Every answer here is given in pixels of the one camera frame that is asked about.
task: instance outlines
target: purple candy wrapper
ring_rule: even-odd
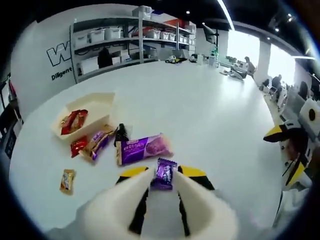
[[[158,168],[155,177],[151,182],[151,189],[153,190],[172,190],[172,178],[174,168],[177,163],[164,158],[158,159]]]
[[[116,142],[118,165],[132,164],[142,159],[159,155],[173,155],[170,143],[162,133],[138,140]]]

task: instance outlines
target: wall logo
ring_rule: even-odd
[[[71,59],[70,53],[70,41],[67,41],[65,44],[60,43],[55,48],[50,48],[46,51],[48,58],[52,64],[52,67],[55,67],[61,63],[61,60],[64,62]]]
[[[64,71],[58,71],[56,74],[51,76],[52,81],[57,79],[57,78],[62,78],[63,75],[65,75],[66,73],[72,72],[72,67],[67,68]]]

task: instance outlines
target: paper tray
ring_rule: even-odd
[[[60,139],[68,143],[72,143],[82,136],[98,131],[103,125],[109,122],[109,115],[114,98],[114,92],[95,92],[68,103],[58,114],[55,122],[52,123],[51,130]],[[84,125],[73,133],[61,135],[62,119],[65,116],[68,116],[72,111],[80,109],[88,110]]]

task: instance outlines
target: packaged snack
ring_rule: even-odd
[[[79,151],[82,150],[88,144],[87,136],[83,136],[78,140],[71,143],[71,158],[74,158],[79,154]]]
[[[164,158],[158,159],[158,168],[155,177],[151,182],[151,189],[157,190],[172,190],[172,177],[174,168],[177,163]]]
[[[67,118],[61,121],[61,135],[71,134],[80,129],[84,125],[87,115],[88,110],[85,109],[72,111]]]
[[[96,133],[89,143],[80,151],[81,155],[84,156],[86,160],[95,164],[98,153],[101,151],[115,135],[115,130],[109,126],[105,125],[102,130]]]
[[[127,130],[123,123],[119,124],[119,127],[115,130],[115,138],[113,145],[116,147],[116,142],[127,142],[129,141]]]
[[[138,140],[116,142],[116,159],[118,165],[132,164],[142,159],[158,155],[173,155],[169,140],[162,133]]]
[[[63,171],[61,184],[60,184],[60,191],[72,195],[74,193],[74,179],[76,176],[76,171],[72,169],[65,169]]]

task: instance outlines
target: white table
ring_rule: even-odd
[[[206,171],[237,211],[241,235],[252,235],[256,228],[252,223],[272,225],[281,194],[280,147],[263,141],[274,123],[253,79],[237,80],[219,69],[190,62],[152,62],[70,87],[25,121],[13,151],[9,181],[42,231],[72,222],[77,208],[114,186],[126,168],[156,166],[155,157],[118,167],[112,144],[96,166],[80,156],[70,157],[70,146],[51,133],[50,124],[65,104],[92,92],[116,93],[111,118],[132,125],[132,139],[165,133],[174,148],[172,160]],[[77,172],[72,196],[59,190],[64,169]]]

